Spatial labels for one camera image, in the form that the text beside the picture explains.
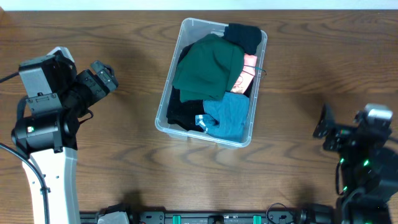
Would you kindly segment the coral pink printed shirt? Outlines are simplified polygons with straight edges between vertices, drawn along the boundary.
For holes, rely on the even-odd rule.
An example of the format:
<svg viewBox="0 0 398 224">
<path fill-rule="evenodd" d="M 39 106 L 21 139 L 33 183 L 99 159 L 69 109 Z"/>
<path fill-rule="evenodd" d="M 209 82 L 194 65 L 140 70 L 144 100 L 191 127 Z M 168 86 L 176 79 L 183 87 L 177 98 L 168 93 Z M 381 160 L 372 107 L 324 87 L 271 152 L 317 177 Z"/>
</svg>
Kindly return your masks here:
<svg viewBox="0 0 398 224">
<path fill-rule="evenodd" d="M 231 92 L 244 94 L 256 75 L 256 62 L 257 57 L 255 55 L 244 54 L 243 70 L 232 87 Z"/>
</svg>

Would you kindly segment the black garment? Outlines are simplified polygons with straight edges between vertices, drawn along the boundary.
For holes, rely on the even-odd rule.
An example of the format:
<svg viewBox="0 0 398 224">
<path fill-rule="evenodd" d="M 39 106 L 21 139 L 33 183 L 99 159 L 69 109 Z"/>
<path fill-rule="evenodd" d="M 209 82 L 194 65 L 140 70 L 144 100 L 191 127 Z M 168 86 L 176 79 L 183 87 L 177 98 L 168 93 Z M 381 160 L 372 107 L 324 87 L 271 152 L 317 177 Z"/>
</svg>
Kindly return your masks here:
<svg viewBox="0 0 398 224">
<path fill-rule="evenodd" d="M 166 114 L 169 124 L 177 124 L 186 131 L 203 132 L 203 129 L 195 124 L 195 116 L 204 113 L 202 100 L 182 103 L 180 101 L 180 90 L 172 87 Z"/>
</svg>

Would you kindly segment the blue garment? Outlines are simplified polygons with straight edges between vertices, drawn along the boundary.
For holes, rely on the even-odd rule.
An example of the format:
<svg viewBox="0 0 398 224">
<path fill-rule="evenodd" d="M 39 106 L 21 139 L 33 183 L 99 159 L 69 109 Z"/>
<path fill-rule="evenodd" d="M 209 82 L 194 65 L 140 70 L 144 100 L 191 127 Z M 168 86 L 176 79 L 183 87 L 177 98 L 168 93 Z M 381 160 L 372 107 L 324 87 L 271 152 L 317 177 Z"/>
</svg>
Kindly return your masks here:
<svg viewBox="0 0 398 224">
<path fill-rule="evenodd" d="M 195 116 L 195 124 L 214 138 L 239 142 L 243 138 L 249 98 L 227 92 L 221 100 L 204 100 L 204 114 Z"/>
</svg>

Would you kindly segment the dark navy garment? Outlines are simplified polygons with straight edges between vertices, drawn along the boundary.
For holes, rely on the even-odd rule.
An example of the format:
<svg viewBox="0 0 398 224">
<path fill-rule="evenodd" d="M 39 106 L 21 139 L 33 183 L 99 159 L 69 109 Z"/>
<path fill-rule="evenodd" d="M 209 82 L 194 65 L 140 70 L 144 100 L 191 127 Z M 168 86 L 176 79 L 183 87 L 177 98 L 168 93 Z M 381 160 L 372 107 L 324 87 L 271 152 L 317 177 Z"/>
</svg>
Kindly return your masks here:
<svg viewBox="0 0 398 224">
<path fill-rule="evenodd" d="M 224 28 L 223 38 L 242 47 L 246 54 L 255 55 L 262 32 L 258 27 L 231 23 Z"/>
</svg>

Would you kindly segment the clear plastic storage bin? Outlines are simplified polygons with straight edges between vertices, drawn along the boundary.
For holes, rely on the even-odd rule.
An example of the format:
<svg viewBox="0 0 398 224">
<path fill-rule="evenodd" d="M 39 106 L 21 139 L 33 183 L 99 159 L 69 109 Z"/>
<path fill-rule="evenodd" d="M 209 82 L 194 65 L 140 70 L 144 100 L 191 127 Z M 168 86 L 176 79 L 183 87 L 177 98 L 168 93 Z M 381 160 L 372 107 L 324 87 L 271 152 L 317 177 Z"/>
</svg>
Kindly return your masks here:
<svg viewBox="0 0 398 224">
<path fill-rule="evenodd" d="M 170 101 L 170 95 L 172 93 L 172 81 L 174 79 L 175 70 L 177 67 L 178 58 L 184 47 L 195 43 L 207 34 L 216 34 L 223 36 L 224 28 L 227 24 L 206 21 L 196 18 L 186 18 L 183 20 L 180 26 L 180 32 L 178 34 L 177 43 L 175 46 L 172 62 L 170 64 L 167 79 L 165 81 L 164 91 L 159 104 L 159 109 L 155 117 L 156 128 L 164 133 L 167 133 L 172 138 L 178 138 L 183 140 L 188 139 L 201 139 L 204 141 L 210 141 L 216 143 L 219 147 L 236 149 L 239 147 L 246 147 L 251 143 L 252 131 L 254 126 L 254 118 L 256 114 L 257 97 L 259 93 L 259 84 L 264 73 L 256 71 L 256 76 L 253 80 L 253 86 L 250 94 L 250 105 L 248 115 L 246 116 L 246 125 L 244 127 L 243 138 L 240 141 L 228 141 L 221 138 L 214 138 L 208 134 L 201 133 L 198 131 L 186 131 L 177 124 L 169 124 L 167 122 L 167 107 Z"/>
</svg>

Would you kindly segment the dark green garment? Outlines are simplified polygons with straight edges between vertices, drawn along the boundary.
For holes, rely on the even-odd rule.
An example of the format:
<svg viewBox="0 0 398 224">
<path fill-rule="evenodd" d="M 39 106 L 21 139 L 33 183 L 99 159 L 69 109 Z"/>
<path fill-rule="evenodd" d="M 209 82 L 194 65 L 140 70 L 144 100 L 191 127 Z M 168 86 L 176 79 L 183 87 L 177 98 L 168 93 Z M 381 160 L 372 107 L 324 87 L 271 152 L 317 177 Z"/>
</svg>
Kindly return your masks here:
<svg viewBox="0 0 398 224">
<path fill-rule="evenodd" d="M 227 40 L 208 34 L 195 42 L 178 63 L 173 87 L 182 103 L 191 100 L 220 100 L 236 83 L 244 65 L 244 50 Z"/>
</svg>

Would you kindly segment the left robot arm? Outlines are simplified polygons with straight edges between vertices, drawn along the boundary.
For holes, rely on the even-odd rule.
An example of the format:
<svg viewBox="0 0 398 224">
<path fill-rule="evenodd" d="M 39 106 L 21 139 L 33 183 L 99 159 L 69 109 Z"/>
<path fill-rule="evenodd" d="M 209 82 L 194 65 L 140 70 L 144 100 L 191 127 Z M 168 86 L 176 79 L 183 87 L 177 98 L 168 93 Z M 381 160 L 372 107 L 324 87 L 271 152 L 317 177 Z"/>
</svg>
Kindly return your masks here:
<svg viewBox="0 0 398 224">
<path fill-rule="evenodd" d="M 76 134 L 89 109 L 119 86 L 114 70 L 96 60 L 78 72 L 66 47 L 19 65 L 27 97 L 11 136 L 29 181 L 35 223 L 80 223 Z"/>
</svg>

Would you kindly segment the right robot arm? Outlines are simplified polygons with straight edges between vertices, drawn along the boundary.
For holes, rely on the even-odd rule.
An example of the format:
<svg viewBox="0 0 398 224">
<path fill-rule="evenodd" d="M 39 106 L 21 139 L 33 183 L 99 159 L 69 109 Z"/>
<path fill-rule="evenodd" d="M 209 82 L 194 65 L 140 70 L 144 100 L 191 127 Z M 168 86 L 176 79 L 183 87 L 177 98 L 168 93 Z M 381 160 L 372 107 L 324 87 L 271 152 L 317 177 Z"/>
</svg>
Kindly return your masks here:
<svg viewBox="0 0 398 224">
<path fill-rule="evenodd" d="M 367 104 L 354 126 L 335 122 L 324 105 L 313 137 L 323 149 L 336 152 L 336 207 L 311 204 L 296 214 L 296 223 L 391 223 L 388 202 L 397 193 L 397 153 L 385 146 L 392 140 L 393 112 Z"/>
</svg>

